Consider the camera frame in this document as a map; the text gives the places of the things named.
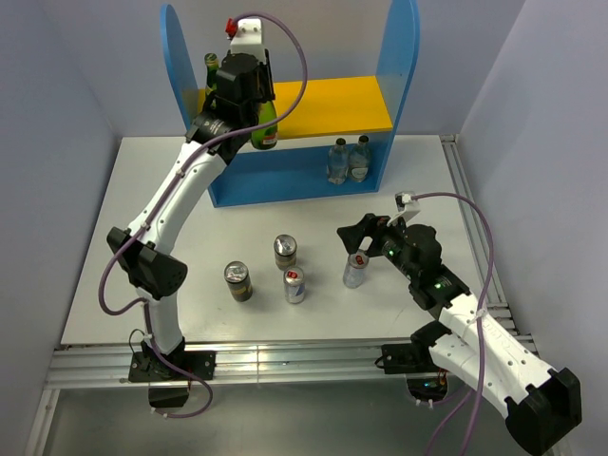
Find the silver white energy can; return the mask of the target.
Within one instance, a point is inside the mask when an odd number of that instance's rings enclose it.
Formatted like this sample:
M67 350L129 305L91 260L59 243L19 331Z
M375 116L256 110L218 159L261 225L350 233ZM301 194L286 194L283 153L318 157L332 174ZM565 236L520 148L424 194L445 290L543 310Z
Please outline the silver white energy can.
M344 285L350 289L358 288L365 279L368 264L369 258L361 250L349 255L343 273Z

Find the silver blue energy can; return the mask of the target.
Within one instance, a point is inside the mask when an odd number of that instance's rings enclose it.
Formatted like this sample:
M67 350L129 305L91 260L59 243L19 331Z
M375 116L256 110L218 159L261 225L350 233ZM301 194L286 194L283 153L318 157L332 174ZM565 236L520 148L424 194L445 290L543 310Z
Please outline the silver blue energy can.
M284 294L287 302L299 304L305 298L305 275L301 268L294 266L283 275Z

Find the dark olive drink can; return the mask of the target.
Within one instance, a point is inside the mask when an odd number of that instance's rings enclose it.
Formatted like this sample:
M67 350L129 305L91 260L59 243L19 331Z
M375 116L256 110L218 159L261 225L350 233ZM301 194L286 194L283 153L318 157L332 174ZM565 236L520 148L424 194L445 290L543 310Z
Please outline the dark olive drink can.
M278 235L273 243L275 265L285 271L296 265L297 242L287 234Z

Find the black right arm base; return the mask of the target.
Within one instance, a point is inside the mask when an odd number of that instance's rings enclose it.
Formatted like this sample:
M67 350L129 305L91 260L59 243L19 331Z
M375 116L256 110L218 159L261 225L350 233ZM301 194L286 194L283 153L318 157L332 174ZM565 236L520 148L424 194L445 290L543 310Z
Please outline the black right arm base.
M447 396L447 374L431 361L418 343L385 344L374 366L386 375L405 375L409 394L421 401L440 401Z

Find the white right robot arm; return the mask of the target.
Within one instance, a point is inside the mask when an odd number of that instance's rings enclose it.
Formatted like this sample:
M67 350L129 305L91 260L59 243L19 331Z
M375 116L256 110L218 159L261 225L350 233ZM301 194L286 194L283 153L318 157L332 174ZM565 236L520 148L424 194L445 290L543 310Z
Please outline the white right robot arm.
M475 294L443 263L432 227L366 214L336 233L350 254L369 238L367 256L387 259L408 279L414 301L432 315L433 322L410 337L413 364L449 371L480 392L528 454L542 455L581 423L578 377L541 360L478 309Z

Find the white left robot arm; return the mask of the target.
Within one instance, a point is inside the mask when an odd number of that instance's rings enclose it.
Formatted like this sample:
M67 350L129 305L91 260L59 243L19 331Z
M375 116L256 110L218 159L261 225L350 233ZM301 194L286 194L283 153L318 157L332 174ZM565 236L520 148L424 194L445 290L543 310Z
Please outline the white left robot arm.
M177 293L186 265L173 257L177 238L200 197L257 131L277 126L280 118L262 117L276 98L270 53L229 51L216 72L216 87L191 120L170 173L140 214L125 229L112 228L107 266L121 266L138 293L126 304L143 306L151 369L174 379L185 367Z

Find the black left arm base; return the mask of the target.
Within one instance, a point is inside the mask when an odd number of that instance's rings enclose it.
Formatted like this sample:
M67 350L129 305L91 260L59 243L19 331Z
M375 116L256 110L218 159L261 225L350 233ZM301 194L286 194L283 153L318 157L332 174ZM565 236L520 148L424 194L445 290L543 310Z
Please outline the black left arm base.
M178 366L208 381L214 376L214 351L186 351ZM148 403L154 409L173 411L182 408L190 397L194 381L171 370L152 351L135 351L131 356L128 382L148 384Z

